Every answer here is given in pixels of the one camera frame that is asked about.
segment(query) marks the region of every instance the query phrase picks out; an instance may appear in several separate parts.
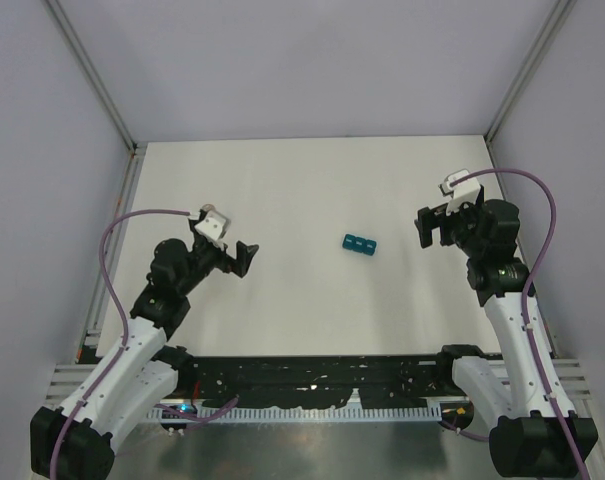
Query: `white bracket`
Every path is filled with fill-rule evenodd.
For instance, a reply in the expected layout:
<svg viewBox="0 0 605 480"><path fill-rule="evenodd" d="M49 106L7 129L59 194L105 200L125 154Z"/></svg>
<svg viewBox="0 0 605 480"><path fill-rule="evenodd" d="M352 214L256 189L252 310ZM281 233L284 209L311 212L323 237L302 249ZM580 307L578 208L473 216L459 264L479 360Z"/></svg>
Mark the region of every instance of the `white bracket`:
<svg viewBox="0 0 605 480"><path fill-rule="evenodd" d="M460 170L459 172L452 173L444 179L444 182L440 184L440 190L442 195L452 196L451 200L446 206L446 214L457 212L462 204L464 203L475 203L482 190L482 185L477 178L471 178L466 180L454 187L451 183L469 175L468 170Z"/></svg>

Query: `metal frame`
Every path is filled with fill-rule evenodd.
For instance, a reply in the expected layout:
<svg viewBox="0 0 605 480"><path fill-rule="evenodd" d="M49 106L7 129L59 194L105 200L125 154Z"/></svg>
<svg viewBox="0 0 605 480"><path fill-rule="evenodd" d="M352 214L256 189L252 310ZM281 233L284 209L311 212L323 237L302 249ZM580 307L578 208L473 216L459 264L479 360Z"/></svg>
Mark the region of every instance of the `metal frame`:
<svg viewBox="0 0 605 480"><path fill-rule="evenodd" d="M136 142L131 136L131 132L124 123L124 119L118 112L115 102L111 98L108 90L106 89L100 74L93 65L93 61L89 57L86 49L82 45L80 38L78 37L75 28L71 24L69 17L67 17L64 8L60 4L59 0L42 0L42 3L46 10L51 15L51 18L58 26L60 33L64 37L64 40L71 49L71 53L75 57L76 61L82 72L86 75L86 79L95 91L100 103L106 110L109 118L113 122L116 130L120 134L122 141L126 145L126 148L130 153L135 152Z"/></svg>
<svg viewBox="0 0 605 480"><path fill-rule="evenodd" d="M564 25L564 22L569 16L569 13L571 13L576 1L577 0L556 0L542 29L526 54L518 73L511 82L511 85L502 100L502 104L491 122L489 130L484 135L487 144L491 144L499 133L504 121L513 110L513 107L522 96L526 86L540 66L542 59L549 51L553 40L555 40L555 37Z"/></svg>

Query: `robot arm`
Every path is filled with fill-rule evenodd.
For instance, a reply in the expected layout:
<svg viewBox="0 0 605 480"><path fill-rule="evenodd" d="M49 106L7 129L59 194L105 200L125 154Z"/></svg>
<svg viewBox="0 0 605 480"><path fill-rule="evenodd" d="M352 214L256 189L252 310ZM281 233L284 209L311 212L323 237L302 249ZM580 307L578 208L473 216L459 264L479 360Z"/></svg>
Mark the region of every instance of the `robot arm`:
<svg viewBox="0 0 605 480"><path fill-rule="evenodd" d="M244 277L258 246L237 242L237 258L226 253L222 238L229 220L205 206L189 218L194 235L191 251L177 239L155 249L147 286L136 300L128 320L127 347L117 363L109 364L121 348L116 344L91 375L55 411L42 407L31 421L31 467L49 476L54 444L62 425L82 395L98 377L103 380L76 413L58 460L60 479L105 479L122 442L138 422L176 388L195 384L193 364L183 349L166 342L184 320L190 305L187 295L215 268Z"/></svg>
<svg viewBox="0 0 605 480"><path fill-rule="evenodd" d="M468 174L462 170L447 177L440 189L451 196L450 201L419 210L415 224L423 248L432 245L432 231L439 229L442 245L456 245L469 257L467 280L497 335L509 387L502 385L485 359L473 353L454 358L451 378L489 426L491 458L500 475L573 478L576 464L548 401L529 330L537 340L542 369L583 459L597 441L595 424L592 419L577 418L560 385L533 289L527 292L530 325L523 320L521 300L529 271L514 256L520 228L518 208L504 200L485 201L484 189L475 178L452 185ZM455 349L445 347L443 352L446 350ZM478 351L477 347L466 350Z"/></svg>

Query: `purple cable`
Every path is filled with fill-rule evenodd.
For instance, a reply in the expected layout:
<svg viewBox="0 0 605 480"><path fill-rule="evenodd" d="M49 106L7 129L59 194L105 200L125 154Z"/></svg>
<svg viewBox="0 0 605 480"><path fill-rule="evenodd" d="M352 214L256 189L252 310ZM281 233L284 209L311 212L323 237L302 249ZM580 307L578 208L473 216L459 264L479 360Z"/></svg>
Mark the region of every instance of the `purple cable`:
<svg viewBox="0 0 605 480"><path fill-rule="evenodd" d="M522 316L524 318L524 324L529 325L529 324L531 324L531 318L529 317L529 305L527 302L527 298L528 298L527 292L530 290L531 285L533 284L533 279L535 278L535 276L538 273L538 270L540 269L540 264L542 263L542 260L544 260L544 257L546 256L546 252L549 249L549 245L551 244L551 239L553 238L553 233L555 232L555 224L557 221L557 208L555 206L555 199L553 198L553 194L551 193L551 190L549 190L549 187L547 187L547 185L542 180L540 180L538 177L536 177L532 173L526 172L524 170L519 170L516 168L488 168L486 170L479 170L477 172L473 172L473 173L467 175L466 177L462 177L459 180L451 182L451 186L454 187L455 185L457 185L461 182L464 182L465 180L479 177L481 175L487 175L490 173L492 173L492 174L511 173L514 175L521 175L523 177L528 178L529 180L534 181L544 191L544 194L546 195L546 198L549 201L549 207L551 207L551 222L549 223L549 231L546 234L544 244L542 245L542 248L540 249L540 253L538 254L538 257L535 259L535 263L533 264L533 267L531 268L531 273L529 274L529 277L527 278L526 282L524 283L524 289L522 290L522 300L521 300ZM551 394L553 393L553 388L551 387L551 382L549 381L549 378L546 376L546 372L545 372L544 366L542 364L542 357L540 357L540 352L538 351L537 342L535 340L535 335L533 334L533 330L527 329L527 337L529 339L529 344L531 345L531 353L533 353L533 359L535 360L535 365L538 369L538 374L540 375L540 379L542 380L542 385L544 386L544 390L548 396L548 400L549 400L549 403L551 404L551 408L553 408L553 411L555 412L555 416L558 418L558 421L560 422L560 426L562 427L562 431L564 432L566 440L569 444L569 448L571 449L571 453L573 454L573 459L575 460L575 463L578 467L578 471L580 472L582 480L590 480L591 477L589 476L589 471L587 470L586 465L584 464L584 461L582 460L582 456L580 455L580 450L578 449L578 446L575 443L573 435L571 434L571 431L569 430L569 425L566 423L566 419L564 418L564 415L562 414L562 410L560 410L560 405L558 404L558 401L555 399L555 397L551 396Z"/></svg>
<svg viewBox="0 0 605 480"><path fill-rule="evenodd" d="M458 435L462 435L465 438L470 438L471 440L475 440L476 442L488 442L489 437L485 437L484 435L478 435L477 433L467 432L466 430L458 429L452 423L447 422L446 420L442 420L440 424L453 432L456 432Z"/></svg>
<svg viewBox="0 0 605 480"><path fill-rule="evenodd" d="M196 417L195 415L192 415L190 413L180 412L179 410L171 408L168 405L162 405L161 403L158 403L155 406L155 408L161 408L165 412L169 412L172 415L175 415L176 417L184 418L186 420L191 420L192 422L207 424L209 422L212 422L213 420L217 420L218 418L223 417L224 415L229 413L229 411L231 411L237 404L238 404L238 398L237 397L232 398L224 406L220 407L220 409L217 412L215 412L212 415L209 415L208 417Z"/></svg>
<svg viewBox="0 0 605 480"><path fill-rule="evenodd" d="M220 407L220 409L215 412L214 414L208 416L208 417L195 417L192 415L189 415L188 413L183 413L180 412L179 410L175 410L167 405L161 405L161 404L157 404L156 408L161 408L162 410L166 410L169 411L171 414L176 415L178 417L182 417L182 418L186 418L187 420L191 420L194 422L199 422L199 423L194 423L193 425L189 425L188 427L186 427L184 429L185 432L191 432L193 430L198 430L202 427L205 427L206 425L208 425L209 423L211 423L213 420L217 420L220 417L223 417L224 415L226 415L227 413L229 413L231 410L233 410L235 408L235 406L238 404L238 398L235 397L233 399L231 399L229 402L227 402L225 405L223 405L222 407ZM133 453L134 451L136 451L138 448L140 448L142 445L146 445L147 443L155 440L156 438L163 436L163 435L153 435L145 440L142 440L140 443L138 443L137 445L131 447L128 450L125 450L124 452L120 452L118 453L116 456L117 457L124 457L126 455L130 455L131 453Z"/></svg>
<svg viewBox="0 0 605 480"><path fill-rule="evenodd" d="M115 220L113 220L111 222L111 224L108 227L106 227L106 230L104 230L104 233L102 234L102 238L100 239L100 249L98 250L98 258L100 260L100 274L102 275L102 278L104 279L106 289L109 291L109 295L111 295L111 298L113 299L113 303L115 303L115 307L117 308L118 313L120 314L120 319L122 320L122 331L123 331L122 344L120 345L120 348L118 349L118 351L115 352L115 355L113 356L111 361L108 363L108 365L105 367L105 369L102 371L102 373L100 373L100 375L98 375L98 377L89 386L89 388L86 389L86 391L84 392L84 394L82 395L80 400L78 400L78 402L76 403L73 410L71 410L71 413L69 414L66 421L64 422L64 425L62 425L62 429L60 430L58 438L55 441L55 445L53 446L53 453L51 454L51 463L49 464L49 478L51 480L57 480L58 458L60 456L60 449L62 448L62 442L64 441L64 437L66 436L67 432L69 431L69 427L71 427L71 423L73 422L73 419L78 414L80 409L86 404L87 400L89 399L91 394L95 391L95 389L98 388L98 385L102 382L102 380L104 380L104 377L106 377L108 375L108 373L113 369L113 367L115 366L117 361L122 356L122 353L124 353L124 349L126 348L126 344L129 340L129 324L127 322L127 315L126 315L126 312L124 311L124 307L122 307L122 303L120 303L118 296L115 294L115 290L113 289L113 284L111 283L111 280L109 279L109 272L106 269L104 246L109 237L109 234L111 233L111 231L115 228L115 226L118 223L123 222L127 218L137 217L140 215L148 215L148 214L181 215L181 216L188 217L189 215L191 215L191 212L184 212L181 210L162 210L162 209L137 210L135 212L125 213L124 215L116 218Z"/></svg>

